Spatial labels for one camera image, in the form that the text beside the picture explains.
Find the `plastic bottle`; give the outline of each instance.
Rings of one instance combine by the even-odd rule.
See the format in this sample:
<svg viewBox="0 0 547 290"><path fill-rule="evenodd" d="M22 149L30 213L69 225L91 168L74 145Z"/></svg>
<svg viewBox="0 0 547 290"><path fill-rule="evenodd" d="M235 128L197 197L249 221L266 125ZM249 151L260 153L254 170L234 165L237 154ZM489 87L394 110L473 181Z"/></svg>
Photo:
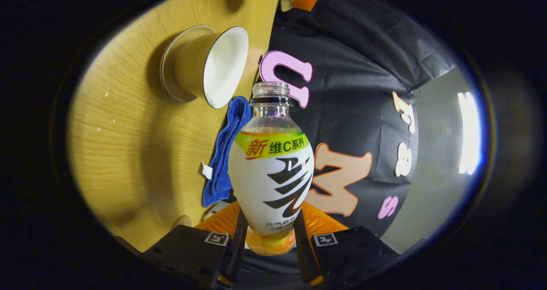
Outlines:
<svg viewBox="0 0 547 290"><path fill-rule="evenodd" d="M289 117L289 87L259 82L250 100L253 117L231 146L228 173L249 223L247 245L259 255L293 248L293 223L313 175L313 150Z"/></svg>

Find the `gray wall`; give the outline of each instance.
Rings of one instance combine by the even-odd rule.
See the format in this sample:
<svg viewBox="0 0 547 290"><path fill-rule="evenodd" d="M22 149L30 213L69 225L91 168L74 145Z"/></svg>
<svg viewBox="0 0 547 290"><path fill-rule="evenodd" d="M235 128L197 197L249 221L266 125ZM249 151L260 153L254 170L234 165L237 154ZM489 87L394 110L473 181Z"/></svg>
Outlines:
<svg viewBox="0 0 547 290"><path fill-rule="evenodd" d="M431 236L469 189L471 176L458 173L462 119L457 93L473 92L458 68L414 91L420 126L412 187L382 240L402 253Z"/></svg>

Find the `bottle label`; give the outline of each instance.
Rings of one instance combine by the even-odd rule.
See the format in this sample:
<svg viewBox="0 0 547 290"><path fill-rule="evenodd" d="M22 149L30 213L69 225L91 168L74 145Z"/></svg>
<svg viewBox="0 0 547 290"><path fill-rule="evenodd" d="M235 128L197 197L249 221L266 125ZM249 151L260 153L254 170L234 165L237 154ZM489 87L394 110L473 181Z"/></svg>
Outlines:
<svg viewBox="0 0 547 290"><path fill-rule="evenodd" d="M272 158L306 148L309 141L304 132L290 134L261 134L241 131L236 144L245 152L247 160Z"/></svg>
<svg viewBox="0 0 547 290"><path fill-rule="evenodd" d="M229 175L249 226L260 235L291 229L313 176L313 150L303 132L240 132Z"/></svg>

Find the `saucer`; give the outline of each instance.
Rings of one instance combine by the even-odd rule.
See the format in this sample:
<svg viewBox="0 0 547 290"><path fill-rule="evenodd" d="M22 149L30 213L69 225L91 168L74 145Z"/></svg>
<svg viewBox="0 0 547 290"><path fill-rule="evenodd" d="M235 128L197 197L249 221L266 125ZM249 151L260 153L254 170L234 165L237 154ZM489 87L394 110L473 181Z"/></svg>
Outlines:
<svg viewBox="0 0 547 290"><path fill-rule="evenodd" d="M180 103L189 103L197 97L191 93L187 93L177 85L174 77L174 61L176 60L176 56L186 42L213 33L215 33L215 30L207 25L190 27L175 37L165 49L160 64L160 78L162 79L162 85L168 95Z"/></svg>

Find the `pink letter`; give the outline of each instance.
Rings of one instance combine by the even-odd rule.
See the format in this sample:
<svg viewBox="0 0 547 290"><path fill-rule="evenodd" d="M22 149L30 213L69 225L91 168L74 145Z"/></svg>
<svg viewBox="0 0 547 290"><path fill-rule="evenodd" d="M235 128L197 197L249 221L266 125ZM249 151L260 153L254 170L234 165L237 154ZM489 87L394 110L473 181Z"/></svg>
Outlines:
<svg viewBox="0 0 547 290"><path fill-rule="evenodd" d="M312 67L309 62L299 61L298 59L293 58L293 56L281 51L269 51L262 58L259 68L260 77L264 80L264 82L285 82L284 80L278 78L273 71L278 64L297 72L306 82L311 80ZM291 90L289 96L295 98L301 107L307 107L307 103L309 101L309 89L306 86L298 88L293 84L289 84L289 89Z"/></svg>
<svg viewBox="0 0 547 290"><path fill-rule="evenodd" d="M395 212L395 209L397 208L398 204L399 204L399 197L397 196L388 196L386 199L384 199L382 206L379 208L379 211L378 211L378 220L391 216L391 214Z"/></svg>

